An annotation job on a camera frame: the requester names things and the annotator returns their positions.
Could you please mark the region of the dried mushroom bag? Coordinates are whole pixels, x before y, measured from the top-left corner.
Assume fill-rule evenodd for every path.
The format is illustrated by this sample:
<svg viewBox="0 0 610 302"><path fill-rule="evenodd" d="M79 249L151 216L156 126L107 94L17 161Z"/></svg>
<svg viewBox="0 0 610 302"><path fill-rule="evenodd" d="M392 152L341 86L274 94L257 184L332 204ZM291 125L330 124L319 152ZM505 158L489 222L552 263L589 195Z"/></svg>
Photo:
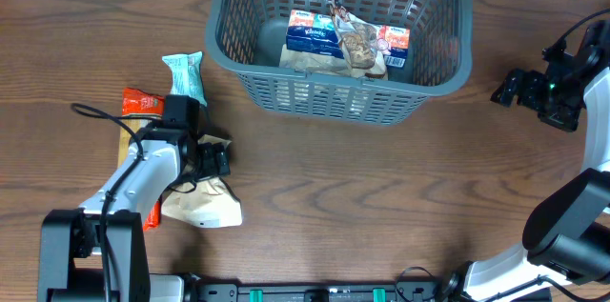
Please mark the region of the dried mushroom bag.
<svg viewBox="0 0 610 302"><path fill-rule="evenodd" d="M349 75L354 78L384 78L387 74L384 48L378 43L381 26L354 16L338 0L330 2L329 10Z"/></svg>

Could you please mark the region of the beige paper pouch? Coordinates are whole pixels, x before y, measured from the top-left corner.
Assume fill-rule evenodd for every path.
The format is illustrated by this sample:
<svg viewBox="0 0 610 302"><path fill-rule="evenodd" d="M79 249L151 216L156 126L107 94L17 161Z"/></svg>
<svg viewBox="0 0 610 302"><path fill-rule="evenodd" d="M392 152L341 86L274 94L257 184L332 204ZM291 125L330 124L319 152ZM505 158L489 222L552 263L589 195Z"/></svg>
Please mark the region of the beige paper pouch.
<svg viewBox="0 0 610 302"><path fill-rule="evenodd" d="M305 51L288 50L286 45L282 47L278 66L310 73L341 76L351 76L352 74L344 59Z"/></svg>

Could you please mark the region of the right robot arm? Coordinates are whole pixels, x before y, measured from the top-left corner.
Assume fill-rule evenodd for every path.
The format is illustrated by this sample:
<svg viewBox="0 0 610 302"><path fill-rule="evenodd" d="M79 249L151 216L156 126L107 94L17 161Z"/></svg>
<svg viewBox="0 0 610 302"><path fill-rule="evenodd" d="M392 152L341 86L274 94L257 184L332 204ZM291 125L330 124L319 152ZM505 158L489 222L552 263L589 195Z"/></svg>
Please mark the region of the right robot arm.
<svg viewBox="0 0 610 302"><path fill-rule="evenodd" d="M579 174L530 214L515 246L466 262L438 288L436 301L513 301L554 287L576 300L570 284L609 282L609 230L598 217L609 211L609 23L594 13L576 54L561 36L542 53L545 72L511 70L491 96L517 103L561 131L575 131L586 115Z"/></svg>

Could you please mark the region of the blue tissue multipack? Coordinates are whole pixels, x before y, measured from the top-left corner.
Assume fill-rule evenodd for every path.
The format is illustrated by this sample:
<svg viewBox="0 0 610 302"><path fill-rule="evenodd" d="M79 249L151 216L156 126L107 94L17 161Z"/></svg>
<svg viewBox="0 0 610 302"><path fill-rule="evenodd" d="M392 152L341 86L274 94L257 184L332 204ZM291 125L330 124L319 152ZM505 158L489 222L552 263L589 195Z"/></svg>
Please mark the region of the blue tissue multipack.
<svg viewBox="0 0 610 302"><path fill-rule="evenodd" d="M404 67L410 40L408 29L369 24L349 12L345 12L345 15L349 19L348 23L342 20L339 23L347 26L347 31L355 30L366 42L380 50L385 64L390 68ZM332 17L320 13L292 10L286 31L286 47L288 50L344 58Z"/></svg>

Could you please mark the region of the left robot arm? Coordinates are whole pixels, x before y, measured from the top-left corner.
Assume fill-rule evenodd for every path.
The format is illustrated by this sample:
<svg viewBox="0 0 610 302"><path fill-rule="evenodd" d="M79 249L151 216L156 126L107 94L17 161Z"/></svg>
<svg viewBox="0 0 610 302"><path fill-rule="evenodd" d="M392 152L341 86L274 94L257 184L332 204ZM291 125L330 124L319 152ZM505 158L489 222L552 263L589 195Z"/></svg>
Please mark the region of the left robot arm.
<svg viewBox="0 0 610 302"><path fill-rule="evenodd" d="M193 274L149 271L143 224L166 191L229 174L221 144L201 143L199 102L168 95L160 118L130 131L128 155L76 209L53 210L41 227L38 302L196 301Z"/></svg>

